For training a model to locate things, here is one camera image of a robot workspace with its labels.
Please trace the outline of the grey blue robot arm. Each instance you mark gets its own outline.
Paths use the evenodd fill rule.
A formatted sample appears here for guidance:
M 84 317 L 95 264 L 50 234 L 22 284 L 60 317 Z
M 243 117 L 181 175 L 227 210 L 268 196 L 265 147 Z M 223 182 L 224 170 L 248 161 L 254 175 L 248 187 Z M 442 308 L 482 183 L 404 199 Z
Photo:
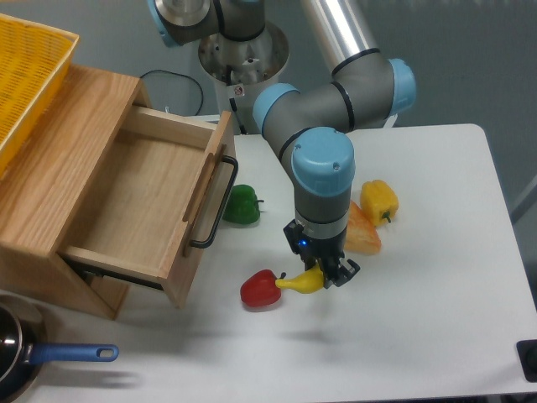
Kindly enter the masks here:
M 404 61 L 382 56 L 357 2 L 302 8 L 331 73 L 305 94 L 279 82 L 289 46 L 263 2 L 149 2 L 163 42 L 197 42 L 201 66 L 222 86 L 221 109 L 242 133 L 255 125 L 268 142 L 294 187 L 289 246 L 307 269 L 320 268 L 325 286 L 340 286 L 359 271 L 344 254 L 356 167 L 348 134 L 411 107 L 416 83 Z

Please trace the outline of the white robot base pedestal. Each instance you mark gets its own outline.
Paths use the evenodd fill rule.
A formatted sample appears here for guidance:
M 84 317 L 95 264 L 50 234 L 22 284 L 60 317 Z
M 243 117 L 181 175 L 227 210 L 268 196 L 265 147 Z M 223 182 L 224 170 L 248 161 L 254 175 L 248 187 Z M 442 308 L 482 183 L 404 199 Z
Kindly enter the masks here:
M 232 114 L 234 133 L 259 133 L 253 104 L 265 88 L 279 82 L 287 65 L 289 43 L 283 31 L 267 22 L 261 34 L 248 41 L 213 34 L 200 42 L 198 57 L 214 85 L 219 111 Z

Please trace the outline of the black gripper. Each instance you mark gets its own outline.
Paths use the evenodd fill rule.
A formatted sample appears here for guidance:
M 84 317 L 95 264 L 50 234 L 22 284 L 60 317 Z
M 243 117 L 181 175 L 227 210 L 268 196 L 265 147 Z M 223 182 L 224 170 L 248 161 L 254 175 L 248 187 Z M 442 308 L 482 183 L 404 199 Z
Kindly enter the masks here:
M 284 227 L 284 235 L 291 251 L 300 256 L 304 271 L 319 265 L 324 275 L 324 287 L 341 287 L 353 279 L 361 267 L 344 257 L 343 245 L 346 229 L 337 230 L 329 238 L 316 238 L 306 233 L 306 228 L 296 220 Z

